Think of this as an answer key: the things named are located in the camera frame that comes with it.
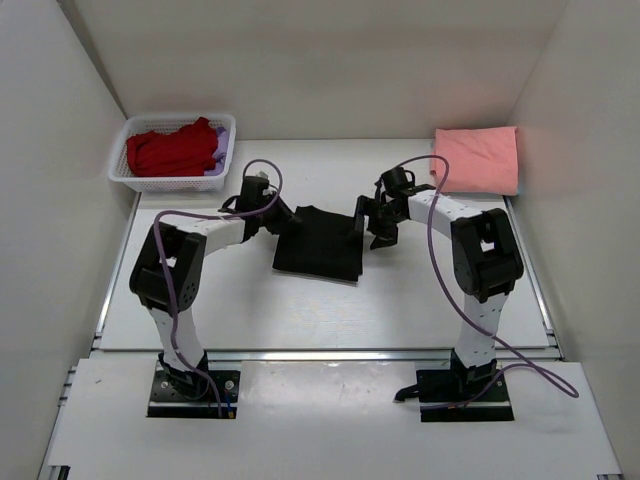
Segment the black t shirt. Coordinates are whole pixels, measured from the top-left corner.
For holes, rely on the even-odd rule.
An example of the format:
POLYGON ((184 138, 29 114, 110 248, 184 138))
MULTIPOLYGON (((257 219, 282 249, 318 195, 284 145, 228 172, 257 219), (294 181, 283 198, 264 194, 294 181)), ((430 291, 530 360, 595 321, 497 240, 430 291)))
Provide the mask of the black t shirt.
POLYGON ((355 220, 315 206, 297 207, 300 224, 279 236, 275 270, 357 282, 363 273, 363 237, 355 220))

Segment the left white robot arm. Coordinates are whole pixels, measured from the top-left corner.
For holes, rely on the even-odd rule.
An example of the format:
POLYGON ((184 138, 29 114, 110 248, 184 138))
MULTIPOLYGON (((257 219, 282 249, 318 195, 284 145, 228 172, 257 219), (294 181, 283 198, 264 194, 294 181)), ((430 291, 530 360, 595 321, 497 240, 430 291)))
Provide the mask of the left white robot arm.
POLYGON ((200 289, 204 260, 240 245, 265 229, 294 233, 302 220, 265 176, 247 176, 240 193, 217 215, 160 212, 134 264, 129 288, 151 315, 162 344, 158 361, 167 381, 189 401, 221 402, 209 360, 196 333, 192 305, 200 289))

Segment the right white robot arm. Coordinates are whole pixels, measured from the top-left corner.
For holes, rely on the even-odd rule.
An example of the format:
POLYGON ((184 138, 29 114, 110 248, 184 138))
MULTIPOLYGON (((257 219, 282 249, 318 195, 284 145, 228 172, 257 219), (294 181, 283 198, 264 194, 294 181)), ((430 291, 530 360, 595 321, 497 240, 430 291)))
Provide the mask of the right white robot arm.
POLYGON ((498 327, 524 272, 511 224, 500 208, 473 208, 443 195, 439 187, 417 184, 413 173, 395 167, 381 175, 373 196, 358 197, 353 232, 370 232, 370 247, 386 248, 397 244, 398 226, 405 221, 424 224, 429 235, 440 233, 450 240, 454 278, 464 295, 457 309, 463 325, 448 369, 421 374, 395 400, 469 402, 499 380, 498 327))

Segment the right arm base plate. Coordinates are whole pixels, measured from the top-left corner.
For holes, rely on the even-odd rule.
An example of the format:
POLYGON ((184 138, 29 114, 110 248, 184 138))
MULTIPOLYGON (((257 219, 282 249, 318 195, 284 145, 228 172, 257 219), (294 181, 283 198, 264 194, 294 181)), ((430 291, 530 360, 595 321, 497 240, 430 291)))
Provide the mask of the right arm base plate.
POLYGON ((396 403, 416 399, 422 423, 480 423, 515 420, 506 381, 481 380, 463 387, 451 370, 417 370, 416 382, 401 388, 396 403))

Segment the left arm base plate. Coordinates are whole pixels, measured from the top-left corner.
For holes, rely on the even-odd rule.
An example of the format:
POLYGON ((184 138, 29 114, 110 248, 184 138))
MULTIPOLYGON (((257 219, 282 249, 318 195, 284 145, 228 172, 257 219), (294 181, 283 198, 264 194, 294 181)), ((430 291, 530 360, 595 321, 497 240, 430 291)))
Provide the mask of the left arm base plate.
POLYGON ((176 389, 169 376, 156 363, 147 405, 149 418, 233 420, 238 414, 241 371, 224 367, 211 370, 218 389, 215 396, 209 383, 200 379, 196 389, 176 389))

